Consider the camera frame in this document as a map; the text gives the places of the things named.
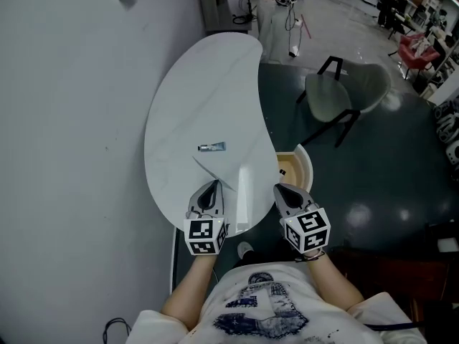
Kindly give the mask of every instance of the dark green floor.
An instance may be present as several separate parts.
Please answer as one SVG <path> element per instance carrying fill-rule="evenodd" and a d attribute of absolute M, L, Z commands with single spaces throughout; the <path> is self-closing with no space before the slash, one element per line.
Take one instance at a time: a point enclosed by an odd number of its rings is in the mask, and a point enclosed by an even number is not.
<path fill-rule="evenodd" d="M 309 73 L 298 67 L 261 64 L 260 103 L 276 151 L 292 151 L 321 124 L 307 100 L 296 105 Z M 330 247 L 350 246 L 416 256 L 422 253 L 424 225 L 459 215 L 459 192 L 437 141 L 429 105 L 419 97 L 391 92 L 360 119 L 339 148 L 342 125 L 305 148 L 314 171 L 311 195 L 331 222 Z M 219 276 L 238 260 L 236 246 L 246 240 L 267 252 L 280 237 L 273 207 L 253 229 L 228 239 L 215 270 Z M 177 281 L 193 258 L 180 236 Z"/>

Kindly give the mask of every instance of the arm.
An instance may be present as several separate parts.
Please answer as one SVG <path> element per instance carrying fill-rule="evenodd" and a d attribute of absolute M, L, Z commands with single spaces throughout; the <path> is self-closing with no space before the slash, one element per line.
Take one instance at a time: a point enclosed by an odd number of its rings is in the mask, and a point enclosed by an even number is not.
<path fill-rule="evenodd" d="M 196 257 L 161 313 L 176 318 L 192 330 L 198 323 L 216 259 L 217 255 Z"/>
<path fill-rule="evenodd" d="M 313 256 L 316 252 L 308 252 L 306 256 Z M 339 272 L 327 254 L 308 262 L 308 266 L 319 295 L 325 302 L 347 311 L 364 301 L 361 293 Z"/>

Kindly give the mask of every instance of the chair seat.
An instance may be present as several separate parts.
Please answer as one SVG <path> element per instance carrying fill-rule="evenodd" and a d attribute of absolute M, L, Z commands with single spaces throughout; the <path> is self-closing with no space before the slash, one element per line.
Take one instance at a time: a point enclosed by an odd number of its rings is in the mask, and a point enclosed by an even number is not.
<path fill-rule="evenodd" d="M 352 109 L 346 88 L 327 75 L 309 74 L 306 94 L 313 116 L 323 123 L 329 123 L 343 111 Z"/>

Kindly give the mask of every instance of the kidney-shaped table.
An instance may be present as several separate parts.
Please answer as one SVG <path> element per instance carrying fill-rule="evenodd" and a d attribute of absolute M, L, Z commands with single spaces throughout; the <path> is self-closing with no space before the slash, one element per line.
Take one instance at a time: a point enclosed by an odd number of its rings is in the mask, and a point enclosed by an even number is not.
<path fill-rule="evenodd" d="M 146 177 L 161 212 L 181 230 L 191 195 L 216 178 L 229 237 L 254 227 L 273 206 L 279 170 L 258 97 L 261 53 L 246 34 L 204 38 L 174 64 L 153 99 Z M 226 151 L 198 151 L 223 141 Z"/>

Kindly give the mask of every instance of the red chair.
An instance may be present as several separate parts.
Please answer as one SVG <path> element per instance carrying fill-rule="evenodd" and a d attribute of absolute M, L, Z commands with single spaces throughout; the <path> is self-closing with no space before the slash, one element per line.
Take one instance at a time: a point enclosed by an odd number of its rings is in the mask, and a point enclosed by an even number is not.
<path fill-rule="evenodd" d="M 420 71 L 424 70 L 425 66 L 429 62 L 440 56 L 440 54 L 436 52 L 432 46 L 429 46 L 420 57 L 415 57 L 416 50 L 410 49 L 410 44 L 413 39 L 421 37 L 424 37 L 423 33 L 413 34 L 409 37 L 401 36 L 399 49 L 396 52 L 389 54 L 389 56 L 392 56 L 393 54 L 398 53 L 404 64 L 408 66 L 407 74 L 404 76 L 405 80 L 407 79 L 408 73 L 411 69 L 418 69 L 417 74 L 419 75 Z"/>

